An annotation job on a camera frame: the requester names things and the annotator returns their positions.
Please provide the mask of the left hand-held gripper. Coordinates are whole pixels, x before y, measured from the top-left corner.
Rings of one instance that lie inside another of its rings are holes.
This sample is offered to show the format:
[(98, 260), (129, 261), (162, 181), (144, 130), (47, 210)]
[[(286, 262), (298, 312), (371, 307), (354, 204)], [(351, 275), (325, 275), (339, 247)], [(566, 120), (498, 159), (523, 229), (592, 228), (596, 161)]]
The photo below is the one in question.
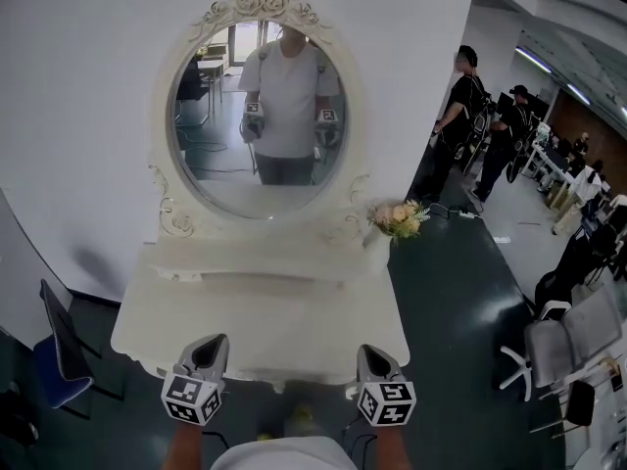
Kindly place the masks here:
[(229, 340), (223, 333), (188, 345), (168, 371), (161, 400), (172, 419), (204, 427), (221, 406), (229, 355)]

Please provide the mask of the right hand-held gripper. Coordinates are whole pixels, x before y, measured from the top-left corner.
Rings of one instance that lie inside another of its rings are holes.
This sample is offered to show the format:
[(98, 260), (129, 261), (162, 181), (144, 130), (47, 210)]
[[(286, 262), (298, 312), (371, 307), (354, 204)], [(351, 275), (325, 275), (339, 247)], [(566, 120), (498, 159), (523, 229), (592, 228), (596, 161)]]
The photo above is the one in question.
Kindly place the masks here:
[(416, 405), (413, 383), (391, 355), (364, 344), (357, 355), (358, 409), (376, 428), (406, 425)]

